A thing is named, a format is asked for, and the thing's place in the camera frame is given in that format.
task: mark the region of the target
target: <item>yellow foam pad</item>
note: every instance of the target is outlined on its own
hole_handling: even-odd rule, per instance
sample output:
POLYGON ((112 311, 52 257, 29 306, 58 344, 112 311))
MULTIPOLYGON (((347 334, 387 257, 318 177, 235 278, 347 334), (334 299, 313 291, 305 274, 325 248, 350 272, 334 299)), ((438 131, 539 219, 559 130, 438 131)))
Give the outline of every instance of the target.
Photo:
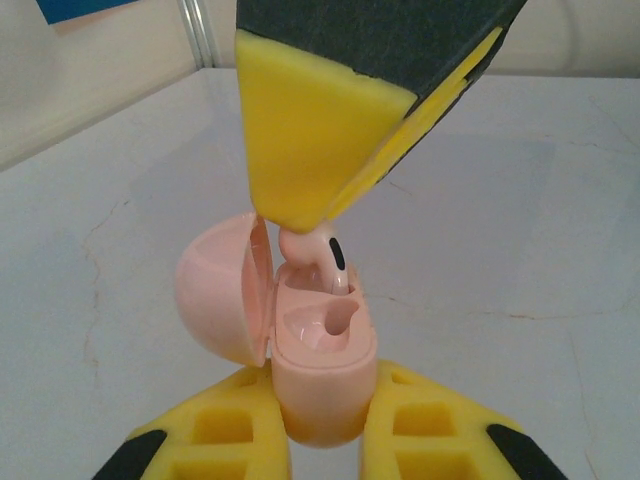
POLYGON ((509 418, 392 362, 379 363, 361 480, 519 480, 486 434, 509 418))
POLYGON ((291 478, 269 364, 239 370, 129 438, 156 429, 168 435, 141 480, 291 478))
POLYGON ((417 97, 243 30, 235 46, 254 207, 311 230, 417 97))

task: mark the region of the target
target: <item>pink earbud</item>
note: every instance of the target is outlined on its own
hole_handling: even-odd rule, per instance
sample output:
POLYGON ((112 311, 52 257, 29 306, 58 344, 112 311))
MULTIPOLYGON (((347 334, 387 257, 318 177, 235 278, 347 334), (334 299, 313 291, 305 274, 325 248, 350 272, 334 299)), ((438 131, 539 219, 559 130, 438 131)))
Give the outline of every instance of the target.
POLYGON ((294 267, 318 268, 325 292, 334 295, 349 293, 347 265, 329 222, 324 222, 315 230, 304 234, 281 228, 278 243, 282 256, 294 267))

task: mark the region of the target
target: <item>blue panel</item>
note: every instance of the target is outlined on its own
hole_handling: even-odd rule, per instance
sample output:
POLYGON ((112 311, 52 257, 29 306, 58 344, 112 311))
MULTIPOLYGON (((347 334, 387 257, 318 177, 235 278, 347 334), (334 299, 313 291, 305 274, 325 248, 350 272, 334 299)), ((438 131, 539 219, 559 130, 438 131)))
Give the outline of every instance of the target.
POLYGON ((107 8, 132 3, 137 0, 36 0, 47 23, 62 22, 82 17, 107 8))

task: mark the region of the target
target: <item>white wall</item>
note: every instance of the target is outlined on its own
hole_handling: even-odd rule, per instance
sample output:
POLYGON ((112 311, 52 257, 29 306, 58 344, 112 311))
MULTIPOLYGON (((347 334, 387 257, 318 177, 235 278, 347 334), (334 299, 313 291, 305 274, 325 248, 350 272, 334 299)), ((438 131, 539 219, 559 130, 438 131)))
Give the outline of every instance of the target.
MULTIPOLYGON (((221 63, 233 65, 235 0, 204 0, 221 63)), ((640 76, 640 0, 529 0, 495 72, 640 76)))
POLYGON ((0 169, 195 69, 176 0, 58 26, 0 1, 0 169))

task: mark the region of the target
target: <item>white table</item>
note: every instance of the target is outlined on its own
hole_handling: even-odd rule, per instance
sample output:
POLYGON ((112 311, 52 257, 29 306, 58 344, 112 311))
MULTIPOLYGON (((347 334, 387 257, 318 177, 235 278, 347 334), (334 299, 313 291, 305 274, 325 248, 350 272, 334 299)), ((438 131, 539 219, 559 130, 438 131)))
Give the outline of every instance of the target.
MULTIPOLYGON (((380 355, 519 421, 572 480, 640 470, 640 80, 484 77, 340 218, 380 355)), ((0 478, 88 479, 236 366, 172 275, 249 210, 233 71, 205 70, 0 174, 0 478)), ((357 478, 357 444, 292 447, 357 478)))

